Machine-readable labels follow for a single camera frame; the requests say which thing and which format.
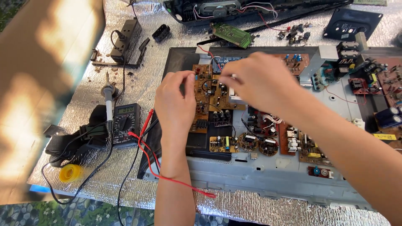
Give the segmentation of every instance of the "digital multimeter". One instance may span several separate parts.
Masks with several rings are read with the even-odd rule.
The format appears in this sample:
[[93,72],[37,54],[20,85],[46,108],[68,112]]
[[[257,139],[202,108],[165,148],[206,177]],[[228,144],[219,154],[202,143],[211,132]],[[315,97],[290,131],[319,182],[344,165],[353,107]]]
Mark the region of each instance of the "digital multimeter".
[[113,147],[122,148],[138,144],[137,139],[129,136],[133,132],[139,136],[140,133],[140,106],[130,104],[115,107],[113,117]]

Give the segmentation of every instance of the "large blue capacitor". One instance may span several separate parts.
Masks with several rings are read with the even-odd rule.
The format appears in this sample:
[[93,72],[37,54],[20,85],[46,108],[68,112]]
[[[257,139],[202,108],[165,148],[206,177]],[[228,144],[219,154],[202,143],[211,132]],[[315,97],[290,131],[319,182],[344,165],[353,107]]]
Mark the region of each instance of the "large blue capacitor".
[[393,115],[398,115],[399,114],[399,110],[396,107],[390,107],[388,109],[385,109],[383,111],[378,112],[375,117],[378,120],[381,120],[383,118],[391,118]]
[[388,128],[391,126],[397,126],[402,123],[401,117],[394,115],[388,118],[382,118],[378,121],[378,126],[381,128]]

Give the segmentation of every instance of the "silver foil mat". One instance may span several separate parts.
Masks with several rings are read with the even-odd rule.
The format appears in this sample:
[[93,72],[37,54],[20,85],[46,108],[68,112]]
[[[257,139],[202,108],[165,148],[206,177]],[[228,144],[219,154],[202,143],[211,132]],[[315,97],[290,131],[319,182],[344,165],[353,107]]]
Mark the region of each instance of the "silver foil mat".
[[[402,30],[402,2],[399,0],[388,0],[388,7],[351,5],[351,9],[366,10],[372,12],[384,13],[384,17],[368,41],[369,46],[391,47],[392,39]],[[103,0],[106,17],[105,31],[97,45],[101,57],[106,62],[113,62],[111,58],[106,57],[111,51],[110,33],[119,30],[125,20],[133,18],[134,14],[131,7],[126,7],[127,1],[123,0]],[[139,103],[142,107],[141,122],[145,121],[149,109],[153,107],[155,90],[160,84],[166,59],[170,47],[195,47],[196,43],[208,39],[208,34],[204,29],[208,26],[187,27],[177,23],[166,11],[164,11],[161,2],[138,1],[134,5],[135,12],[142,26],[142,34],[134,49],[130,63],[135,63],[138,57],[138,45],[161,25],[167,24],[171,28],[171,36],[155,43],[151,39],[143,60],[143,66],[138,70],[126,69],[126,73],[131,71],[133,75],[127,76],[126,91],[123,98],[117,105],[130,103]],[[292,12],[281,12],[277,20],[289,16],[309,11],[309,9],[297,9]],[[289,24],[280,26],[298,25],[310,22],[312,28],[306,28],[305,31],[311,32],[311,37],[307,46],[334,45],[339,41],[331,39],[322,39],[321,35],[328,24],[332,15],[331,12],[310,16],[302,20],[293,21]],[[265,15],[268,22],[272,15]],[[262,25],[259,16],[246,16],[229,22],[229,24],[248,29]],[[278,31],[266,29],[256,34],[260,34],[255,39],[254,46],[286,46],[286,41],[276,39]],[[101,67],[101,72],[94,71],[94,66],[88,64],[81,83],[77,87],[70,104],[59,123],[59,125],[68,133],[75,132],[80,125],[86,124],[91,111],[97,104],[103,104],[104,98],[100,95],[100,89],[105,85],[105,73],[109,72],[111,81],[116,82],[117,86],[122,86],[122,70],[117,71],[117,75],[110,68]],[[91,159],[86,160],[84,165],[84,177],[90,174],[92,170],[103,161],[107,151],[92,151]],[[135,156],[135,148],[114,149],[109,161],[92,177],[88,184],[81,191],[81,194],[93,197],[107,203],[116,203],[120,184],[129,170]],[[127,178],[124,186],[121,204],[137,208],[155,208],[156,186],[150,181],[136,179],[139,162],[142,153],[138,154],[137,161],[130,176]],[[42,179],[40,169],[47,163],[49,156],[45,153],[40,157],[28,183],[46,186]],[[54,189],[75,193],[82,180],[73,183],[61,183],[58,180],[58,168],[47,167],[45,174],[49,177]],[[379,213],[365,210],[358,210],[353,207],[345,206],[320,206],[310,205],[305,201],[281,198],[273,200],[261,198],[257,193],[237,191],[235,193],[226,193],[213,191],[217,194],[216,199],[206,198],[203,195],[194,193],[197,204],[197,210],[203,214],[223,216],[227,218],[252,221],[272,226],[287,225],[389,225],[388,221]]]

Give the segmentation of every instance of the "round circuit board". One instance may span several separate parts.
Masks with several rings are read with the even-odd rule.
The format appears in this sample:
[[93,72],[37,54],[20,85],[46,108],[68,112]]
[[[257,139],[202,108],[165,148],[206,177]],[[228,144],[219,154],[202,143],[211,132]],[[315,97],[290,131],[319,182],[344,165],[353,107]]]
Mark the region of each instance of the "round circuit board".
[[258,142],[259,151],[266,156],[274,156],[278,153],[278,141],[272,138],[264,138],[264,141]]
[[245,151],[251,152],[258,147],[258,139],[250,133],[242,133],[239,136],[239,145]]

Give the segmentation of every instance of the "blue capacitor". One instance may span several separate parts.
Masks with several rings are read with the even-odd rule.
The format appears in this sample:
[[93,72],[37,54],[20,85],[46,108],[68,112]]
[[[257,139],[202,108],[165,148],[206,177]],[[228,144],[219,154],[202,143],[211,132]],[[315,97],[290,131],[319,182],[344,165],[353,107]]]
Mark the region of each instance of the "blue capacitor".
[[383,111],[378,112],[375,117],[378,120],[381,120],[383,118],[392,118],[393,115],[398,115],[399,114],[399,110],[396,107],[390,107],[388,109],[385,109]]
[[313,169],[313,173],[314,173],[314,175],[320,175],[320,169],[318,168],[318,166],[316,166],[316,167]]
[[397,126],[402,123],[401,117],[394,115],[388,118],[382,118],[381,120],[378,120],[378,126],[381,128],[388,128],[391,126]]

